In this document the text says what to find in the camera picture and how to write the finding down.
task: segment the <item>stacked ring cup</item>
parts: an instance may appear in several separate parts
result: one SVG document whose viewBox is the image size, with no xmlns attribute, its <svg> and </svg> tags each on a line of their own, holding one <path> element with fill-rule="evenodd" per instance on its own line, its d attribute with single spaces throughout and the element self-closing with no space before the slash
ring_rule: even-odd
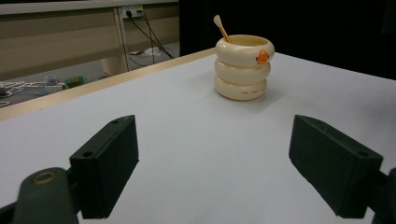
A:
<svg viewBox="0 0 396 224">
<path fill-rule="evenodd" d="M 271 41 L 255 35 L 230 35 L 215 46 L 215 90 L 224 97 L 247 101 L 262 96 L 271 72 L 275 48 Z"/>
</svg>

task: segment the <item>small orange figure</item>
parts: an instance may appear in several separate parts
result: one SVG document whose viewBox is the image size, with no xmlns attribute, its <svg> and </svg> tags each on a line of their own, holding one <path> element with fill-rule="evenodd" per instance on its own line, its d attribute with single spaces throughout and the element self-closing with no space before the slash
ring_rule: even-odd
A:
<svg viewBox="0 0 396 224">
<path fill-rule="evenodd" d="M 259 56 L 256 57 L 257 64 L 265 64 L 268 62 L 270 56 L 268 55 L 267 51 L 260 50 Z"/>
</svg>

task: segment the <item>electrical outlet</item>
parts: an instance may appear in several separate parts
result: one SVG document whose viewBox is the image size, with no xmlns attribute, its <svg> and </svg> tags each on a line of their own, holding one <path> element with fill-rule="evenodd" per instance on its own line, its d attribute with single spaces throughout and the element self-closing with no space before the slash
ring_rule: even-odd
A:
<svg viewBox="0 0 396 224">
<path fill-rule="evenodd" d="M 122 17 L 124 19 L 128 19 L 129 17 L 126 15 L 127 11 L 131 11 L 132 17 L 141 17 L 142 14 L 138 13 L 138 11 L 143 11 L 143 6 L 130 6 L 130 7 L 122 7 Z"/>
</svg>

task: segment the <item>black backdrop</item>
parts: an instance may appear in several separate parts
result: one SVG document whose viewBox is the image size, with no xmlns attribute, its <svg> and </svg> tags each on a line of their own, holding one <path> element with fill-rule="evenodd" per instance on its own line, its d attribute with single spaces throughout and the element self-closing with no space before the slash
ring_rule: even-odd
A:
<svg viewBox="0 0 396 224">
<path fill-rule="evenodd" d="M 386 6 L 387 0 L 179 0 L 180 55 L 215 47 L 219 14 L 228 35 L 260 35 L 279 53 L 396 79 L 395 34 L 383 28 Z"/>
</svg>

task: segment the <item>cable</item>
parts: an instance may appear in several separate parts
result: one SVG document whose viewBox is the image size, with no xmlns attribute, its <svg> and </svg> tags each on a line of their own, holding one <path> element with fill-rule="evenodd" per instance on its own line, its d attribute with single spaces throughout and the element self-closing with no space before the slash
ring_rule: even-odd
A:
<svg viewBox="0 0 396 224">
<path fill-rule="evenodd" d="M 151 26 L 149 25 L 149 21 L 146 19 L 146 18 L 144 18 L 145 19 L 145 21 L 146 21 L 146 24 L 148 25 L 148 33 L 149 33 L 149 39 L 150 39 L 150 42 L 151 42 L 151 55 L 152 55 L 152 63 L 153 64 L 155 64 L 155 61 L 154 61 L 154 46 L 152 45 L 153 43 L 153 40 L 152 40 L 152 36 L 151 36 L 151 34 L 154 34 L 154 32 L 151 30 Z"/>
<path fill-rule="evenodd" d="M 139 66 L 142 66 L 142 67 L 148 66 L 148 65 L 143 65 L 143 64 L 141 64 L 141 63 L 137 63 L 135 60 L 132 59 L 132 57 L 129 57 L 129 59 L 131 59 L 132 62 L 134 62 L 135 64 L 137 64 L 137 65 L 139 65 Z"/>
<path fill-rule="evenodd" d="M 154 34 L 154 32 L 151 29 L 151 26 L 149 25 L 149 18 L 146 16 L 146 13 L 144 13 L 142 10 L 138 10 L 137 13 L 140 13 L 143 17 L 143 19 L 145 20 L 146 24 L 148 25 L 149 30 Z M 163 47 L 163 44 L 161 44 L 160 40 L 157 38 L 157 36 L 154 34 L 155 39 L 157 40 L 157 42 L 161 45 L 161 47 L 163 48 L 164 52 L 171 58 L 174 59 L 174 57 L 168 52 L 166 51 L 166 49 Z"/>
<path fill-rule="evenodd" d="M 169 54 L 166 49 L 159 43 L 157 43 L 156 41 L 154 41 L 152 38 L 150 38 L 132 19 L 132 12 L 130 10 L 126 11 L 126 15 L 128 16 L 129 20 L 134 24 L 134 26 L 140 31 L 142 32 L 150 41 L 152 41 L 152 43 L 154 43 L 162 52 L 166 53 L 171 59 L 174 59 L 174 57 Z"/>
</svg>

